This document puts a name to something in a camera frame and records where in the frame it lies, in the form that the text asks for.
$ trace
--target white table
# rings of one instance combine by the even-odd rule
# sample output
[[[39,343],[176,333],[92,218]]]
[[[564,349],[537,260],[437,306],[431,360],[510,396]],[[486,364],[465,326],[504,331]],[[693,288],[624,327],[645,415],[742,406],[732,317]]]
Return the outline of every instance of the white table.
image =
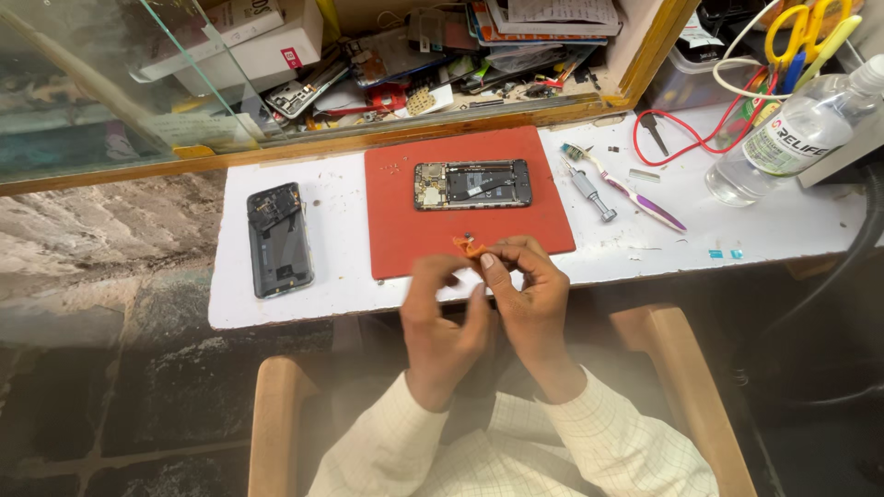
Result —
[[[708,132],[724,109],[713,106],[682,111],[678,117],[698,131]],[[805,190],[795,181],[751,207],[737,209],[721,204],[704,184],[705,172],[717,156],[695,149],[666,169],[649,168],[633,151],[634,122],[635,115],[630,113],[613,126],[588,124],[561,131],[540,130],[577,246],[576,252],[552,259],[571,278],[572,285],[840,252],[847,249],[862,224],[865,197],[846,186]],[[688,134],[677,125],[662,119],[659,122],[658,129],[670,150],[690,144]],[[563,141],[584,147],[595,145],[594,155],[611,174],[628,180],[639,194],[669,210],[689,231],[678,233],[637,213],[631,202],[605,184],[588,163],[582,163],[590,180],[600,188],[602,200],[617,210],[613,222],[603,223],[596,207],[580,195],[559,160]],[[662,157],[642,128],[639,142],[646,157]],[[620,153],[607,151],[609,146],[620,147]],[[662,181],[657,184],[630,178],[630,168],[656,172]],[[300,183],[301,196],[308,206],[316,279],[302,290],[260,300],[253,294],[246,198],[289,181]],[[365,198],[362,153],[312,162],[231,168],[212,276],[212,327],[231,329],[399,307],[408,289],[408,278],[388,279],[381,284],[370,275]],[[724,258],[711,258],[711,249],[721,250]],[[733,249],[740,249],[743,258],[731,258]],[[459,276],[463,284],[440,291],[440,301],[465,299],[480,280],[472,271]],[[521,285],[521,275],[516,273],[513,279],[514,284]]]

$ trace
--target wooden chair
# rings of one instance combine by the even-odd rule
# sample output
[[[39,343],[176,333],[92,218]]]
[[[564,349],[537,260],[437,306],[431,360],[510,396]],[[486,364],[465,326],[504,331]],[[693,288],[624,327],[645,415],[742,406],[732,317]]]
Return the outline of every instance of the wooden chair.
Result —
[[[712,466],[723,497],[756,497],[749,470],[712,374],[682,310],[666,304],[610,316],[627,350],[653,361],[675,423]],[[319,392],[291,356],[258,371],[249,497],[297,495],[298,426],[304,400]]]

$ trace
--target red wire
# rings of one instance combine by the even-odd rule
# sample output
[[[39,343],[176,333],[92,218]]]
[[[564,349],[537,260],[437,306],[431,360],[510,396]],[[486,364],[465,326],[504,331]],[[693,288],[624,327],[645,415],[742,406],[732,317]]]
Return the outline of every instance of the red wire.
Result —
[[[752,82],[765,69],[766,69],[766,67],[761,67],[760,69],[758,69],[758,71],[755,73],[755,75],[752,76],[751,79],[749,79],[749,82],[746,84],[746,86],[743,87],[743,90],[749,89],[749,87],[752,86]],[[767,95],[771,95],[771,93],[774,91],[774,88],[776,88],[777,76],[778,76],[777,74],[773,75],[773,79],[771,81],[771,87],[767,90]],[[695,149],[696,147],[703,147],[704,149],[706,149],[709,152],[712,152],[713,154],[723,154],[725,152],[730,151],[733,147],[735,147],[740,142],[740,140],[743,139],[743,137],[752,128],[752,123],[755,121],[755,118],[758,116],[758,114],[761,112],[761,110],[765,107],[763,104],[760,104],[756,107],[755,111],[752,113],[752,117],[749,118],[749,121],[746,123],[746,126],[743,127],[743,131],[740,133],[740,136],[738,136],[736,138],[736,140],[733,143],[731,143],[731,145],[729,147],[727,147],[724,150],[717,150],[717,149],[710,148],[708,145],[706,145],[706,142],[710,141],[721,130],[721,127],[724,126],[724,122],[725,122],[725,120],[728,119],[730,112],[734,109],[737,102],[739,102],[740,99],[742,99],[742,98],[743,98],[743,96],[740,96],[740,95],[736,96],[736,98],[734,99],[734,102],[732,102],[730,104],[730,107],[728,107],[728,109],[725,111],[724,115],[721,116],[721,121],[719,121],[718,126],[716,126],[715,130],[712,132],[712,134],[710,134],[706,138],[701,138],[700,135],[696,131],[694,131],[694,128],[688,126],[687,124],[684,123],[684,121],[682,121],[681,119],[678,119],[676,116],[673,116],[672,114],[670,114],[668,112],[655,111],[654,109],[650,109],[648,111],[642,112],[641,114],[638,115],[638,118],[636,119],[636,124],[632,128],[632,144],[636,149],[636,153],[638,154],[638,156],[642,159],[642,161],[645,164],[647,164],[649,166],[656,167],[658,165],[667,164],[669,161],[674,160],[676,157],[680,156],[681,154],[687,152],[688,150]],[[640,120],[645,114],[657,114],[659,116],[663,116],[664,118],[672,119],[676,123],[684,126],[685,129],[687,129],[691,134],[693,134],[694,138],[697,139],[697,142],[694,143],[693,145],[689,145],[688,147],[685,147],[684,149],[679,150],[671,157],[667,157],[665,160],[662,160],[660,162],[649,161],[648,159],[644,158],[644,155],[642,155],[642,150],[640,150],[640,148],[638,148],[638,126],[641,124]]]

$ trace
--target orange silicone repair mat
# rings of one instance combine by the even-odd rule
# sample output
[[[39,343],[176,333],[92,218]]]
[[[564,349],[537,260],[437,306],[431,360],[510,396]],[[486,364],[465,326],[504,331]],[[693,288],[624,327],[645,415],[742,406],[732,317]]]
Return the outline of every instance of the orange silicone repair mat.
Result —
[[[424,162],[525,159],[530,207],[425,211],[415,209],[415,166]],[[371,276],[408,275],[412,262],[430,254],[459,255],[452,238],[469,232],[474,245],[530,234],[551,254],[575,250],[571,226],[533,126],[415,141],[365,152]]]

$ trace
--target toothbrush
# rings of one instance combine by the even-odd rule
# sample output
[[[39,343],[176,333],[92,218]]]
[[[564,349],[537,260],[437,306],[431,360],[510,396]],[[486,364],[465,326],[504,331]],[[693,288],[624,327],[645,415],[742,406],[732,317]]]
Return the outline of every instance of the toothbrush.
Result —
[[[608,171],[605,171],[605,167],[602,165],[602,163],[599,162],[598,159],[590,155],[590,150],[592,149],[592,147],[590,147],[589,149],[582,149],[573,143],[565,142],[565,144],[561,146],[561,149],[564,150],[565,154],[568,155],[568,157],[571,157],[574,160],[579,160],[583,158],[595,164],[596,169],[598,169],[598,173],[602,176],[602,180],[607,181],[609,185],[620,190],[625,196],[629,198],[629,200],[631,200],[641,210],[647,212],[648,215],[650,215],[652,218],[657,219],[659,222],[663,223],[666,226],[669,226],[674,230],[683,232],[688,231],[688,228],[684,227],[684,225],[680,223],[678,219],[676,219],[672,214],[663,210],[656,203],[653,203],[647,198],[632,191],[631,188],[627,187],[620,180],[617,180],[614,176],[611,176]]]

